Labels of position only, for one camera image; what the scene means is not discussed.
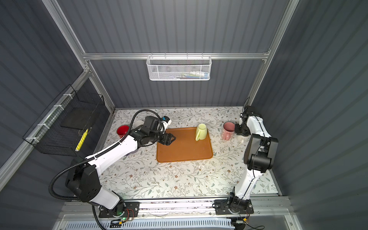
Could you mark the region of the pink patterned mug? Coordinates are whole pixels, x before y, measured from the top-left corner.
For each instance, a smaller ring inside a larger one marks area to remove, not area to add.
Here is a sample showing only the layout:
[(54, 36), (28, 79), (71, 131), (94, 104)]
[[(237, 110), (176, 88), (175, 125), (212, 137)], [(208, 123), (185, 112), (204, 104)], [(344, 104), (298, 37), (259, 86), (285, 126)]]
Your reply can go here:
[(235, 133), (235, 124), (233, 122), (225, 122), (223, 124), (223, 130), (221, 137), (223, 140), (230, 140)]

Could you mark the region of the light green mug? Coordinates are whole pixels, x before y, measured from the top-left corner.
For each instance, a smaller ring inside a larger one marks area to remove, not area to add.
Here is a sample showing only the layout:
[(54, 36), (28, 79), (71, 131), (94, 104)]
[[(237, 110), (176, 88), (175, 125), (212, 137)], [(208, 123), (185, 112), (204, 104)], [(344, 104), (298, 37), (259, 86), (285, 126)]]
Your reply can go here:
[(205, 124), (199, 124), (196, 127), (196, 132), (195, 132), (195, 140), (199, 141), (199, 140), (204, 140), (207, 137), (208, 134), (208, 129), (207, 126)]

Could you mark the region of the red mug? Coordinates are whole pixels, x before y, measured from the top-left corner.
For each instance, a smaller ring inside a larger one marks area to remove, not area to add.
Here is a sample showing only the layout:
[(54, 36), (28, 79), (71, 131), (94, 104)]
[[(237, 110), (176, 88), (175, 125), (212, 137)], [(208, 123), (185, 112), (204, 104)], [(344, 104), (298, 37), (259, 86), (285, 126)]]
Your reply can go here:
[(122, 125), (120, 127), (118, 127), (116, 133), (119, 136), (119, 138), (123, 138), (129, 131), (129, 126), (128, 125)]

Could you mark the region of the white cream mug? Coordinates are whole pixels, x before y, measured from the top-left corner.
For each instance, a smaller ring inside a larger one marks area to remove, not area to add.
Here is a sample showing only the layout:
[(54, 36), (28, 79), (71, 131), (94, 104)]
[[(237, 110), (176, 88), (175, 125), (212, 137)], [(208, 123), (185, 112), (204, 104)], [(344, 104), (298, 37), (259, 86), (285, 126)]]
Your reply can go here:
[(237, 136), (237, 140), (241, 144), (248, 142), (249, 141), (249, 138), (250, 138), (249, 136), (242, 136), (242, 135)]

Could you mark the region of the blue floral mug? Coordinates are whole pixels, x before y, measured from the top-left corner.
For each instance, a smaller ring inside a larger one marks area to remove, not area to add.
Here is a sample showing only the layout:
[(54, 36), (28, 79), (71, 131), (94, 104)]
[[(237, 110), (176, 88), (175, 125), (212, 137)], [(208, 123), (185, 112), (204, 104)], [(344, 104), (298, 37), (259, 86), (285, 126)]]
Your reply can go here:
[(142, 120), (138, 120), (138, 121), (135, 121), (134, 123), (133, 123), (133, 128), (138, 128), (139, 126), (141, 126), (141, 125), (143, 125), (144, 124), (144, 121), (142, 121)]

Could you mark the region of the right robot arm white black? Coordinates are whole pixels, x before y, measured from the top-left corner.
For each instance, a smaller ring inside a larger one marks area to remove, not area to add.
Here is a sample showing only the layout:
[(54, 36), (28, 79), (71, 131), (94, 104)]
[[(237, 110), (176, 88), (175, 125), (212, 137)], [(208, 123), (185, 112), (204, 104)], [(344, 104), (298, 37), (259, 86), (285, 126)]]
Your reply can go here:
[(239, 137), (249, 137), (249, 142), (243, 157), (246, 169), (240, 182), (230, 192), (228, 207), (234, 214), (253, 213), (251, 192), (258, 179), (272, 169), (278, 139), (267, 132), (262, 116), (250, 105), (243, 107), (239, 123), (235, 125), (235, 134)]

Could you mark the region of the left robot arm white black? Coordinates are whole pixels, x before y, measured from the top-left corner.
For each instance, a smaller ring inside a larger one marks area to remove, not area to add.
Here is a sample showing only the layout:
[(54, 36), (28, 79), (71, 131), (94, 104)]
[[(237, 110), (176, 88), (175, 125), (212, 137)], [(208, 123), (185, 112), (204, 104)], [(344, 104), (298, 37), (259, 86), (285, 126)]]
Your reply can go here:
[(125, 139), (92, 155), (90, 162), (72, 168), (67, 175), (66, 187), (82, 202), (115, 209), (123, 202), (123, 199), (104, 188), (100, 184), (99, 177), (115, 162), (149, 143), (157, 142), (166, 146), (173, 143), (176, 138), (166, 133), (171, 122), (167, 116), (160, 119), (147, 116), (143, 125), (127, 132)]

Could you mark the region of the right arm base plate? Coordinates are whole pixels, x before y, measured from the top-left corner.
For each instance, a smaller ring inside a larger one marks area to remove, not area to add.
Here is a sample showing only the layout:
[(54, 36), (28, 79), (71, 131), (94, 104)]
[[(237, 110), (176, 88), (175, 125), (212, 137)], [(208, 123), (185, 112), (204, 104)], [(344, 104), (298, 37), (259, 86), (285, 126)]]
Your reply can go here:
[(233, 200), (230, 202), (228, 199), (217, 199), (212, 204), (217, 215), (251, 215), (254, 214), (254, 208), (251, 200)]

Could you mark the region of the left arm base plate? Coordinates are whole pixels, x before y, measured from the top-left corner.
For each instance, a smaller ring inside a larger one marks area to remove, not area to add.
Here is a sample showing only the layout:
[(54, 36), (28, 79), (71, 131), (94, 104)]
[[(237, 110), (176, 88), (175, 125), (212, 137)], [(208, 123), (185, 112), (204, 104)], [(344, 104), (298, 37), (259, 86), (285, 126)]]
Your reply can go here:
[(113, 209), (99, 208), (99, 218), (135, 218), (138, 216), (140, 202), (119, 202)]

